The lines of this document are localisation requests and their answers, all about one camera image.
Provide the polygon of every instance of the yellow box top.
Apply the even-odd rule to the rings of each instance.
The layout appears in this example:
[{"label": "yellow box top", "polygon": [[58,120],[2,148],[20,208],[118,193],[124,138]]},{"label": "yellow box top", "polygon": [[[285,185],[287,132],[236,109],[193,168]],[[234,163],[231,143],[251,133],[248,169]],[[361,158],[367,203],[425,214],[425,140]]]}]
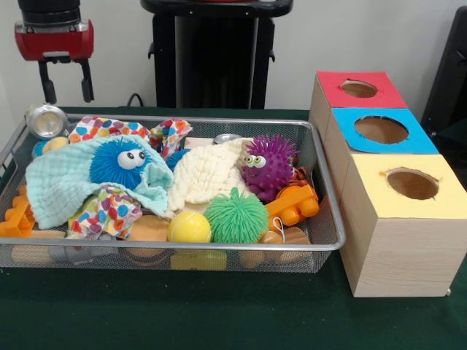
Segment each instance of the yellow box top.
[{"label": "yellow box top", "polygon": [[352,159],[378,217],[467,219],[467,192],[442,155]]}]

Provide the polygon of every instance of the cube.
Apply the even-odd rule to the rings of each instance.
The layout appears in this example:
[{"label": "cube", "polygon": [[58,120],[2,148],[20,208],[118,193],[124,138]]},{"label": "cube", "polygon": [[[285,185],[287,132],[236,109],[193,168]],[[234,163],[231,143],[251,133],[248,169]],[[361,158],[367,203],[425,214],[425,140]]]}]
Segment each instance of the cube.
[{"label": "cube", "polygon": [[351,155],[340,209],[354,296],[446,295],[467,252],[466,203],[441,155]]},{"label": "cube", "polygon": [[309,121],[325,142],[331,108],[407,108],[386,73],[319,71],[314,80]]},{"label": "cube", "polygon": [[338,201],[352,154],[438,154],[408,109],[332,108],[324,149]]}]

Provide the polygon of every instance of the circular hole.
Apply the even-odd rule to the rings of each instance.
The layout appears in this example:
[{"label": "circular hole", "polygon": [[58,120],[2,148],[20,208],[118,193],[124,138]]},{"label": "circular hole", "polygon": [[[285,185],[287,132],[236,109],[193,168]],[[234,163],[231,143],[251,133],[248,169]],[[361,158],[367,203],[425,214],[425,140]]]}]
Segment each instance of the circular hole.
[{"label": "circular hole", "polygon": [[357,98],[374,97],[378,89],[372,84],[361,82],[359,80],[346,80],[341,85],[342,90],[347,94]]},{"label": "circular hole", "polygon": [[360,135],[380,144],[398,144],[409,136],[400,122],[376,115],[360,118],[355,122],[355,129]]},{"label": "circular hole", "polygon": [[411,199],[425,200],[438,193],[438,182],[418,170],[397,169],[387,175],[391,187]]}]

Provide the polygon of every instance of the orange toy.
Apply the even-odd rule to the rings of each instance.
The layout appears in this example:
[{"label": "orange toy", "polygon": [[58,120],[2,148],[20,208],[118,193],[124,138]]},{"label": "orange toy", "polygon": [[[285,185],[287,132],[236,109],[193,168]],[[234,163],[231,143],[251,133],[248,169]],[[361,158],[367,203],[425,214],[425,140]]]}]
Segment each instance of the orange toy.
[{"label": "orange toy", "polygon": [[277,199],[266,204],[269,212],[269,230],[277,232],[273,218],[279,217],[284,225],[294,226],[318,213],[318,197],[314,189],[306,186],[289,186],[283,189]]},{"label": "orange toy", "polygon": [[0,222],[1,237],[27,238],[36,220],[26,197],[26,187],[20,188],[20,195],[13,198],[13,207],[5,213],[5,222]]}]

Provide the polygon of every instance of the black stand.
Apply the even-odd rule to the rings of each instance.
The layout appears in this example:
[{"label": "black stand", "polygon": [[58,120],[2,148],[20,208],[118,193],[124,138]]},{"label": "black stand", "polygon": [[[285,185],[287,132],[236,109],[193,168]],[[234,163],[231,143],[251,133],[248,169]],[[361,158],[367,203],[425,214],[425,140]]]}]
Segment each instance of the black stand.
[{"label": "black stand", "polygon": [[467,188],[467,7],[455,15],[422,118],[431,136]]},{"label": "black stand", "polygon": [[179,108],[263,109],[272,17],[293,0],[203,3],[141,0],[154,13],[157,105]]}]

